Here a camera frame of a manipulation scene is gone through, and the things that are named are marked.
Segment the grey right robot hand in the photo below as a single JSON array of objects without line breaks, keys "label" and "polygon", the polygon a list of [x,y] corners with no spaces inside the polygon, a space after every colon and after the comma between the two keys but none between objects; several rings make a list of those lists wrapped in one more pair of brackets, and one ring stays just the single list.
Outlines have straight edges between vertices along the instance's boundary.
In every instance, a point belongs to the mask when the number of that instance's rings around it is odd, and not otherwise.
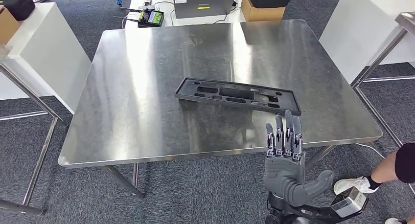
[{"label": "grey right robot hand", "polygon": [[302,126],[290,110],[276,114],[276,129],[266,124],[267,152],[263,180],[272,196],[299,207],[324,193],[333,183],[334,173],[321,172],[317,179],[305,182],[305,153]]}]

